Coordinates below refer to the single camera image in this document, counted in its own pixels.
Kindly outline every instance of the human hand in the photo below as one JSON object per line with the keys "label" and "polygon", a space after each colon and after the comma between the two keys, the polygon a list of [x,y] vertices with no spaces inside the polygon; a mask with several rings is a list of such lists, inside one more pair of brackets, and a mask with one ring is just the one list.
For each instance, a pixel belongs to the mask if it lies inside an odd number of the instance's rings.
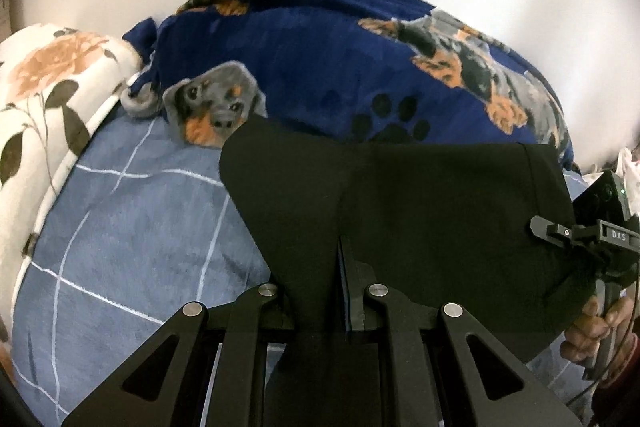
{"label": "human hand", "polygon": [[[565,341],[560,345],[560,355],[571,362],[581,364],[588,357],[596,356],[600,341],[616,328],[614,352],[620,347],[626,329],[632,321],[634,301],[622,297],[616,301],[606,317],[598,317],[598,299],[592,296],[582,308],[582,315],[564,332]],[[609,378],[615,377],[634,347],[634,337],[629,335],[610,366]]]}

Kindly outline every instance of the cable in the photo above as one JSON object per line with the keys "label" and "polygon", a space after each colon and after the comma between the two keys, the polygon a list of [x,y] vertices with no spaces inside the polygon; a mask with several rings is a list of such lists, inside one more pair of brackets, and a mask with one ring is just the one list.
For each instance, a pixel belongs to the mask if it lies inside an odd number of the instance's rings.
{"label": "cable", "polygon": [[600,375],[598,375],[598,378],[596,378],[593,381],[593,383],[589,387],[587,387],[584,391],[582,391],[581,393],[578,393],[571,400],[569,400],[565,404],[567,407],[575,403],[577,400],[580,400],[585,394],[591,391],[591,389],[601,384],[602,381],[604,380],[604,376],[609,372],[609,369],[611,369],[611,366],[613,365],[614,360],[616,360],[616,358],[620,354],[620,350],[622,350],[622,347],[625,345],[626,339],[628,338],[629,333],[631,333],[631,330],[634,326],[636,310],[638,309],[638,296],[640,295],[639,289],[640,289],[640,263],[636,263],[636,295],[634,296],[634,309],[631,312],[631,320],[629,321],[628,327],[626,327],[625,334],[623,335],[622,340],[618,344],[618,349],[616,349],[615,354],[613,355],[613,357],[611,357],[611,360],[609,361],[609,364],[607,365],[607,367],[604,368],[603,372]]}

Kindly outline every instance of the triangular cutout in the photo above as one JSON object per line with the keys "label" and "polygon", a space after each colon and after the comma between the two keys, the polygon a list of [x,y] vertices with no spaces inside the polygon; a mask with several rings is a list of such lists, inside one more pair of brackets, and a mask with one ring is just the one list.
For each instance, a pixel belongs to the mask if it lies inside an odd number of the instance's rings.
{"label": "triangular cutout", "polygon": [[122,384],[124,391],[147,401],[158,399],[180,337],[171,335]]}
{"label": "triangular cutout", "polygon": [[484,391],[489,400],[495,401],[518,393],[524,389],[524,382],[476,335],[469,335],[466,343],[474,357],[474,362]]}

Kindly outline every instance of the dog face print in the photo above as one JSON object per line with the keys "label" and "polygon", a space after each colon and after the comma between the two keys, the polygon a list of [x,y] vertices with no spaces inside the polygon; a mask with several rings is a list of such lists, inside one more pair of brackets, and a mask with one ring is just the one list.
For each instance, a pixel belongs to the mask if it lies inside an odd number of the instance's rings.
{"label": "dog face print", "polygon": [[251,114],[266,117],[264,94],[240,62],[225,62],[170,87],[162,96],[172,133],[204,147],[222,147]]}

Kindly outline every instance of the black fabric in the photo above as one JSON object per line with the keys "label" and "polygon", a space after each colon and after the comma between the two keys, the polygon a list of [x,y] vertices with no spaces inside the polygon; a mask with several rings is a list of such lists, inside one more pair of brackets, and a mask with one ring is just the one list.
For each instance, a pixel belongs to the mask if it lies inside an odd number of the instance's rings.
{"label": "black fabric", "polygon": [[621,392],[611,396],[596,390],[592,408],[602,427],[638,427],[640,421],[640,365],[628,377]]}
{"label": "black fabric", "polygon": [[338,234],[413,301],[455,301],[527,362],[594,290],[586,257],[527,232],[574,224],[551,147],[346,145],[250,119],[220,174],[302,330],[330,323]]}
{"label": "black fabric", "polygon": [[376,344],[300,333],[271,374],[264,427],[382,427]]}
{"label": "black fabric", "polygon": [[42,427],[0,364],[0,425]]}

